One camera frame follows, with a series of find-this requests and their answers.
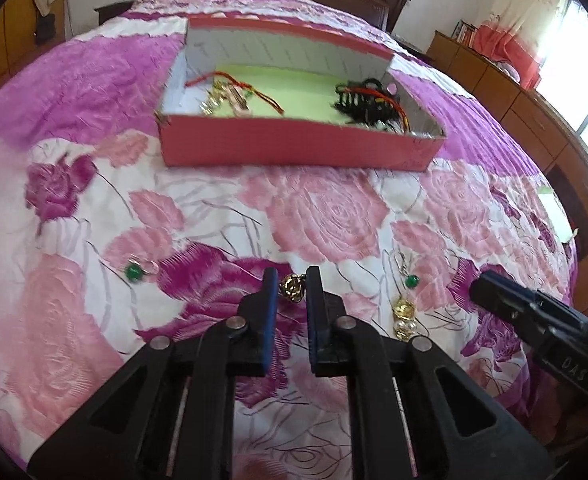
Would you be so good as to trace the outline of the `gold flower earring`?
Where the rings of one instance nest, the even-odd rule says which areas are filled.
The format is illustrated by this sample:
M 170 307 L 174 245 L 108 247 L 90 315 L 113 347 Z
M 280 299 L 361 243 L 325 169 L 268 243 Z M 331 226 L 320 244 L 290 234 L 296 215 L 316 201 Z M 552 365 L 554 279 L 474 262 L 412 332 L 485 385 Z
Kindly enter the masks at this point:
M 279 284 L 279 294 L 293 304 L 299 304 L 305 297 L 306 276 L 288 274 Z

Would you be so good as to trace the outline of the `gold pearl earring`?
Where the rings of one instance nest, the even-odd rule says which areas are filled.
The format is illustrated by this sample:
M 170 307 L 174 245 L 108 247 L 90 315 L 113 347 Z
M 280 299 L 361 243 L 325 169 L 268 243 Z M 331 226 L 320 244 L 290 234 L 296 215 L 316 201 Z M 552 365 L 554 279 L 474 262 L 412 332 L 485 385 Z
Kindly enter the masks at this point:
M 416 307 L 405 299 L 399 298 L 392 305 L 395 335 L 402 341 L 409 341 L 416 334 Z

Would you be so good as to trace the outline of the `gold pink hair clip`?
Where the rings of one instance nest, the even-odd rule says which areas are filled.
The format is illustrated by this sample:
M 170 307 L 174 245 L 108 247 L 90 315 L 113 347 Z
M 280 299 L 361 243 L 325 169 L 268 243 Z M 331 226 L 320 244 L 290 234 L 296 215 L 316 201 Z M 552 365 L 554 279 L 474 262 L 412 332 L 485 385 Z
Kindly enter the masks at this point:
M 247 105 L 246 99 L 239 92 L 234 84 L 228 84 L 226 87 L 227 100 L 236 117 L 247 118 L 252 116 L 252 111 Z

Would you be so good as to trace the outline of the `green bead earring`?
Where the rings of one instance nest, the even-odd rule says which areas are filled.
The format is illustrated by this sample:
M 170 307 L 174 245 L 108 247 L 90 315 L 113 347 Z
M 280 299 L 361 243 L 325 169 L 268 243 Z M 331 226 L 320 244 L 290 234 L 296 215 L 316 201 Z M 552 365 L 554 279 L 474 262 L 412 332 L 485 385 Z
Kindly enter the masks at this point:
M 409 265 L 405 255 L 402 252 L 398 252 L 395 255 L 395 261 L 397 263 L 398 271 L 402 277 L 405 288 L 416 289 L 420 284 L 420 278 L 416 274 L 413 274 L 409 271 Z
M 124 267 L 124 277 L 129 283 L 138 284 L 156 278 L 160 266 L 153 260 L 129 258 Z

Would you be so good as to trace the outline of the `light green paper sheet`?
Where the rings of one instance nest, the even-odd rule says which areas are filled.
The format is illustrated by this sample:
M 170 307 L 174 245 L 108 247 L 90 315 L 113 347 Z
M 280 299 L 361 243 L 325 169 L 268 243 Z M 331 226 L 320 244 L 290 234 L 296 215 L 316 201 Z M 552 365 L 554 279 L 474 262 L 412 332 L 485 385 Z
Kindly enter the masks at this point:
M 542 186 L 538 188 L 537 196 L 544 207 L 554 234 L 559 237 L 561 243 L 570 242 L 576 236 L 577 230 L 571 227 L 571 222 L 553 188 Z

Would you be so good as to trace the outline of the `wooden dresser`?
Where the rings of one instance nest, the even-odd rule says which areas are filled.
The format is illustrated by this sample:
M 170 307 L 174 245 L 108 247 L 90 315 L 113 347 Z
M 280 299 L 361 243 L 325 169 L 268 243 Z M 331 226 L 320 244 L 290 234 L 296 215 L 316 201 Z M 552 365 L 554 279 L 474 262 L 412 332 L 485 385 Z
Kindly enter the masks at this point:
M 578 258 L 588 258 L 588 153 L 564 119 L 537 92 L 442 32 L 434 34 L 428 57 L 475 96 L 551 179 L 577 231 Z

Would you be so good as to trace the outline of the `pink floral bedspread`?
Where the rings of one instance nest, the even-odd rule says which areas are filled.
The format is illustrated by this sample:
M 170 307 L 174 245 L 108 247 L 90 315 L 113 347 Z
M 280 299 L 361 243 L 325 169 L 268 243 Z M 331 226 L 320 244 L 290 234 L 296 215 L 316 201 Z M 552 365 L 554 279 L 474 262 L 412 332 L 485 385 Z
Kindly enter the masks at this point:
M 452 79 L 406 52 L 393 73 L 446 142 L 422 174 L 365 169 L 168 169 L 155 109 L 195 15 L 304 24 L 390 46 L 306 0 L 138 0 L 41 55 L 0 89 L 0 445 L 19 465 L 145 341 L 198 335 L 262 274 L 314 264 L 351 315 L 419 330 L 541 442 L 561 419 L 553 379 L 512 328 L 469 300 L 480 272 L 567 299 L 575 248 L 537 196 L 547 181 Z M 405 288 L 395 255 L 420 278 Z M 129 258 L 156 278 L 124 277 Z

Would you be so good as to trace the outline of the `black hair claw clip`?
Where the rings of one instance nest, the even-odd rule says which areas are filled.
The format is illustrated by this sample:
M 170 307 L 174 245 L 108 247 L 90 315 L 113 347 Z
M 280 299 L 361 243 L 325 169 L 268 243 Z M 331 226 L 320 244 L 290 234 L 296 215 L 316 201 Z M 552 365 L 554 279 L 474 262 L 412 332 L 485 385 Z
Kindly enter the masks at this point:
M 335 93 L 334 108 L 355 124 L 375 126 L 399 118 L 395 97 L 375 78 L 337 84 Z

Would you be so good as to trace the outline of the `pink cardboard box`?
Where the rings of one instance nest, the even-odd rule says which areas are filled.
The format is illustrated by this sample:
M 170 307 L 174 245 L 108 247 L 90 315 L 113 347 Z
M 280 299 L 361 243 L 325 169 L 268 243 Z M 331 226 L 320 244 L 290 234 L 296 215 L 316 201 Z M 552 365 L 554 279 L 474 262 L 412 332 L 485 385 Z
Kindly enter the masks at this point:
M 443 126 L 393 73 L 384 44 L 309 25 L 191 18 L 156 116 L 169 167 L 326 166 L 423 171 Z M 399 118 L 355 124 L 334 108 L 335 86 L 375 78 Z M 236 117 L 226 87 L 252 111 Z

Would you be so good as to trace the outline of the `dark wooden nightstand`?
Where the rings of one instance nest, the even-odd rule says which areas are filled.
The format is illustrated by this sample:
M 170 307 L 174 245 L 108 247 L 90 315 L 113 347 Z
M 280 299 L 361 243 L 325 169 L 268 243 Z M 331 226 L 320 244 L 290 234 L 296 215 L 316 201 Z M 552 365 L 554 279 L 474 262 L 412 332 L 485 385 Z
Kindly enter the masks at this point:
M 104 24 L 106 21 L 111 20 L 112 18 L 116 18 L 116 16 L 122 15 L 123 13 L 127 12 L 131 6 L 134 4 L 132 0 L 130 1 L 122 1 L 107 4 L 106 6 L 99 6 L 95 8 L 96 14 L 98 14 L 98 23 L 100 25 Z

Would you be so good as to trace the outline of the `red white curtain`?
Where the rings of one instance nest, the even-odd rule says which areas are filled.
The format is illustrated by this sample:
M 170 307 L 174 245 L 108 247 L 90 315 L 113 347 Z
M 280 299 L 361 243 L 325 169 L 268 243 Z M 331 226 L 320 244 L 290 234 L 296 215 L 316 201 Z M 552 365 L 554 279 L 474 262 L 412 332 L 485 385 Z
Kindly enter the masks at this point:
M 494 0 L 480 21 L 472 48 L 492 62 L 511 65 L 520 85 L 533 89 L 548 55 L 552 30 L 559 26 L 568 0 Z

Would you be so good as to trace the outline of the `black hanging bag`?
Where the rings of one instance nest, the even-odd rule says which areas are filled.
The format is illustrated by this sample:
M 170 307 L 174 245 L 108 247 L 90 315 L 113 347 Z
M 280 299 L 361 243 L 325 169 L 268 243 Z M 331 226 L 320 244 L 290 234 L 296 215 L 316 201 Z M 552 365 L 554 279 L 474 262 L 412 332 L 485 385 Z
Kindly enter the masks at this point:
M 37 46 L 46 44 L 56 36 L 55 15 L 53 13 L 37 16 L 34 36 Z

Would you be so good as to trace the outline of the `wooden wardrobe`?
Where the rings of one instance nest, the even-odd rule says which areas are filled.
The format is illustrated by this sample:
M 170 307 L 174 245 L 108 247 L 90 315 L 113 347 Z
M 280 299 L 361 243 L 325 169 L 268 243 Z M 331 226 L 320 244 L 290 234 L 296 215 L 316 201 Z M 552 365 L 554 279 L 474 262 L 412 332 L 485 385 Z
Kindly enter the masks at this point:
M 51 7 L 55 34 L 36 44 L 37 16 L 34 0 L 6 0 L 0 9 L 0 87 L 40 55 L 65 41 L 65 0 Z

